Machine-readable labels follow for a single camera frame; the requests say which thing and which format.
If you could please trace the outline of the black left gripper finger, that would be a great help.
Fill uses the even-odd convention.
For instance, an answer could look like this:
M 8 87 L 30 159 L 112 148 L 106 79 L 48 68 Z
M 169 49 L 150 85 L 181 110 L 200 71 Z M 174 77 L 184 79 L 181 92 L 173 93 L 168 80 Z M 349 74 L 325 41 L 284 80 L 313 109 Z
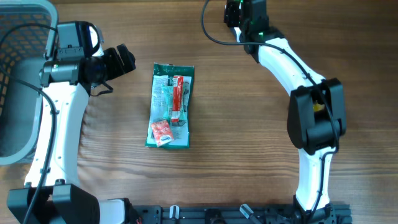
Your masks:
M 102 59 L 106 66 L 107 80 L 113 80 L 125 74 L 123 61 L 115 48 L 111 47 L 106 49 Z
M 118 45 L 117 50 L 121 59 L 121 64 L 124 73 L 129 73 L 136 69 L 135 56 L 127 49 L 124 44 Z

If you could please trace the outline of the green glove package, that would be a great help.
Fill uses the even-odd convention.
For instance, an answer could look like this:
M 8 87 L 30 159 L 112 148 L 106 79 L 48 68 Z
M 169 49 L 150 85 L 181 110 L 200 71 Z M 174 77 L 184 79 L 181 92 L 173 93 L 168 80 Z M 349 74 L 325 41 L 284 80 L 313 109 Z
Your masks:
M 165 97 L 162 94 L 161 85 L 173 87 L 174 76 L 183 76 L 183 83 L 186 83 L 188 85 L 188 89 L 190 90 L 188 100 L 188 117 L 187 120 L 180 119 L 174 123 L 171 122 L 171 119 L 166 119 L 169 122 L 174 140 L 166 145 L 160 146 L 160 148 L 188 149 L 190 147 L 189 106 L 195 78 L 195 67 L 188 65 L 171 65 L 159 63 L 154 65 L 152 74 L 150 117 L 145 143 L 145 146 L 147 147 L 157 147 L 150 125 L 154 122 L 164 120 L 163 114 L 166 107 Z

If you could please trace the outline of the red sachet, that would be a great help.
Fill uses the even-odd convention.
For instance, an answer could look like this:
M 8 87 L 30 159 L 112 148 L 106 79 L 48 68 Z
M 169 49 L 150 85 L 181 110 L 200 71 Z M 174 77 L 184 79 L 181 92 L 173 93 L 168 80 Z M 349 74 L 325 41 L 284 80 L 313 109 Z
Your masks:
M 171 122 L 177 122 L 180 119 L 180 110 L 182 105 L 183 93 L 183 76 L 173 77 L 173 98 L 172 98 L 172 113 Z

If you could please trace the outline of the orange tissue pack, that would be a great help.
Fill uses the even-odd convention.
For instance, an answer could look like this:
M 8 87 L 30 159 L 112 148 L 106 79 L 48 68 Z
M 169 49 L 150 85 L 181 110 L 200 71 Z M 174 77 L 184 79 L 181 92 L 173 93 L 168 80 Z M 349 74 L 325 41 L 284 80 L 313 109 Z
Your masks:
M 150 125 L 157 147 L 166 145 L 174 140 L 172 130 L 167 120 L 157 121 Z

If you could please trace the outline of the yellow oil bottle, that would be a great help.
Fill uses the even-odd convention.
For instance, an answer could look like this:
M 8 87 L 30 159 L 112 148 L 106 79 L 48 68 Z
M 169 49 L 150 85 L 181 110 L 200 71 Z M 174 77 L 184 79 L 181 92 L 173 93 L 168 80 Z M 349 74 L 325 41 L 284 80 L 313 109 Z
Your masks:
M 313 111 L 314 113 L 320 113 L 325 110 L 325 105 L 322 103 L 319 103 L 318 101 L 313 102 Z

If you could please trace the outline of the light green sachet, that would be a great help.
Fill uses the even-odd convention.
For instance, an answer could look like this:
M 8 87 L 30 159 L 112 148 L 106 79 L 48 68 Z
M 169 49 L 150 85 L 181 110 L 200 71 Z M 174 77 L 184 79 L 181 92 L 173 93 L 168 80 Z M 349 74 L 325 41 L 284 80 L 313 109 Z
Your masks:
M 171 119 L 172 115 L 172 86 L 161 85 L 162 94 L 165 97 L 165 107 L 163 114 L 163 119 Z M 188 89 L 188 85 L 186 83 L 183 84 L 183 93 L 182 93 L 182 105 L 180 110 L 180 119 L 187 120 L 188 117 L 188 100 L 190 90 Z

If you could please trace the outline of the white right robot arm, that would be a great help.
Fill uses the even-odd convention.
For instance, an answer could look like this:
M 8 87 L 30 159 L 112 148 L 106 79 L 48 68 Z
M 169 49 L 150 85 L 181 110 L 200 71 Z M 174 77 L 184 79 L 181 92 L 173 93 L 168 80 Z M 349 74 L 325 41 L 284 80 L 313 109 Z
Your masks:
M 269 24 L 266 1 L 227 1 L 224 23 L 244 51 L 268 69 L 288 93 L 287 132 L 299 154 L 299 182 L 289 211 L 267 209 L 266 222 L 341 223 L 349 207 L 330 202 L 328 179 L 346 132 L 343 85 L 314 72 Z

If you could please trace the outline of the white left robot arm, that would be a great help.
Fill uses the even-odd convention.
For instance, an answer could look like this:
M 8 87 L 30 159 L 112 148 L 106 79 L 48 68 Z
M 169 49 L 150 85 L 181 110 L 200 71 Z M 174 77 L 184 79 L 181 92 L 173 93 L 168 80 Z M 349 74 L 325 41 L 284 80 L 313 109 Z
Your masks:
M 123 44 L 103 50 L 90 22 L 59 24 L 53 59 L 40 71 L 43 98 L 37 148 L 24 187 L 10 190 L 7 206 L 21 223 L 141 223 L 127 198 L 99 201 L 81 189 L 77 154 L 91 89 L 133 71 L 135 57 Z

